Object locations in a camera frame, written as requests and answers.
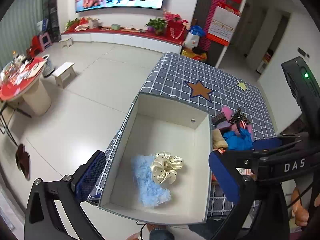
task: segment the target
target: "white bag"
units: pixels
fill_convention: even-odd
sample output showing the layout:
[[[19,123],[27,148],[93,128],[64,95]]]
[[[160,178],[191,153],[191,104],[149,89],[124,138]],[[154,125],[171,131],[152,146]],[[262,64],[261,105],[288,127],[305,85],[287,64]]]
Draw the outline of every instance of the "white bag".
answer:
[[[200,37],[192,33],[188,33],[186,40],[184,41],[184,46],[188,49],[193,49],[198,46]]]

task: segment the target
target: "pink flowers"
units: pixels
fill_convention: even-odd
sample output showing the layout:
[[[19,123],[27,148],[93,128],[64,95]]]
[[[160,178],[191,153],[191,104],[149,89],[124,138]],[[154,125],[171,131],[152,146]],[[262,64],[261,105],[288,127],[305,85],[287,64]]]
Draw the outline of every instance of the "pink flowers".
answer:
[[[165,11],[164,14],[164,19],[169,22],[169,21],[175,21],[177,23],[188,23],[187,20],[182,20],[181,16],[179,14],[173,14],[170,12]]]

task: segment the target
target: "white storage box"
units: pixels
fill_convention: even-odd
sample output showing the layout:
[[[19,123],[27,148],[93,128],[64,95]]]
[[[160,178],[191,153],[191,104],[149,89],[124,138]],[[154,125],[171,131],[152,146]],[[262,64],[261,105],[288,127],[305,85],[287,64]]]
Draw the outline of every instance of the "white storage box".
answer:
[[[185,225],[204,223],[211,185],[208,157],[212,150],[210,115],[189,104],[139,93],[125,128],[100,198],[99,207],[133,220]],[[176,181],[167,187],[171,200],[154,209],[139,200],[133,180],[132,157],[170,152],[183,158]]]
[[[89,22],[89,29],[94,29],[99,26],[99,19],[92,19],[92,20],[89,20],[88,22]]]

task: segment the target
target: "potted plant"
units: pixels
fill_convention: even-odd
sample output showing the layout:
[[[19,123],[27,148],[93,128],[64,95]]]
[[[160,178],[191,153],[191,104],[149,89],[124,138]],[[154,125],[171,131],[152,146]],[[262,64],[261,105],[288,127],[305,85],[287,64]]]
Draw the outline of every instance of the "potted plant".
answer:
[[[154,28],[156,35],[161,35],[163,33],[166,25],[167,25],[166,20],[161,19],[161,18],[151,19],[146,24],[146,26]]]

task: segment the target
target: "blue fluffy cloth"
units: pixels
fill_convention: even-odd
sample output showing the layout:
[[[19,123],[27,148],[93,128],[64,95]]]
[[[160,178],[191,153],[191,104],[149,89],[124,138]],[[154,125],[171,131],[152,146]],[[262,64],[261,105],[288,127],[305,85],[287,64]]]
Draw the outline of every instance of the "blue fluffy cloth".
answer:
[[[228,144],[228,150],[245,151],[252,149],[252,139],[249,131],[240,128],[240,135],[241,137],[238,137],[234,131],[223,134],[223,138]]]
[[[143,205],[153,208],[171,199],[170,190],[162,188],[151,179],[150,165],[154,156],[136,156],[132,159],[132,171]]]

